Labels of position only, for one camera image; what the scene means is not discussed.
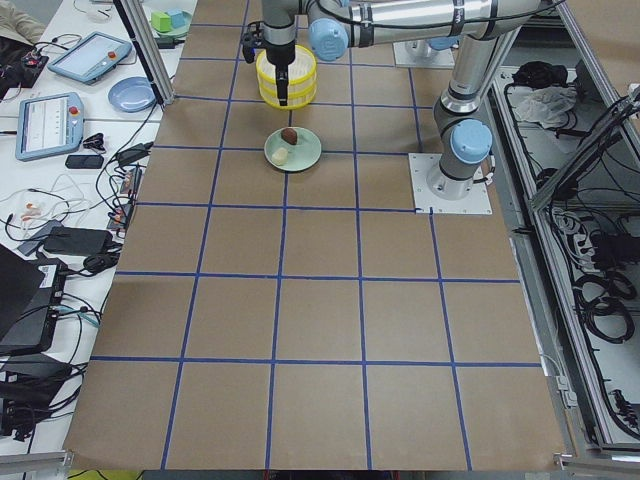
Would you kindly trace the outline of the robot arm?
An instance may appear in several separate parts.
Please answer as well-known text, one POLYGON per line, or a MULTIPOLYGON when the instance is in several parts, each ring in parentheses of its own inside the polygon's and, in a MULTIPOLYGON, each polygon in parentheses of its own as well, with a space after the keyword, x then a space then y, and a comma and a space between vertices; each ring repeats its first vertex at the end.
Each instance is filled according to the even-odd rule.
POLYGON ((264 1, 262 18, 250 23, 241 44, 246 62, 264 50, 275 68, 277 99, 288 103, 289 67, 296 53, 295 20, 308 20, 315 56, 340 58, 349 48, 433 38, 460 38, 448 86, 434 107, 443 148, 451 151, 451 128, 471 119, 484 101, 518 29, 553 1, 264 1))

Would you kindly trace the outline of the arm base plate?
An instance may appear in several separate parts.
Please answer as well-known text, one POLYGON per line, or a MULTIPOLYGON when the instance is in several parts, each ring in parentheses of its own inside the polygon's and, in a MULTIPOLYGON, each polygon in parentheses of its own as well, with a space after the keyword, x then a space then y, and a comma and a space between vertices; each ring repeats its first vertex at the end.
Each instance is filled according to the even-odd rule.
POLYGON ((456 38, 412 40, 393 44, 395 65, 404 68, 452 69, 456 38))
POLYGON ((488 187, 478 166, 471 179, 457 181, 440 169, 441 155, 408 155, 414 210, 419 214, 491 215, 488 187))

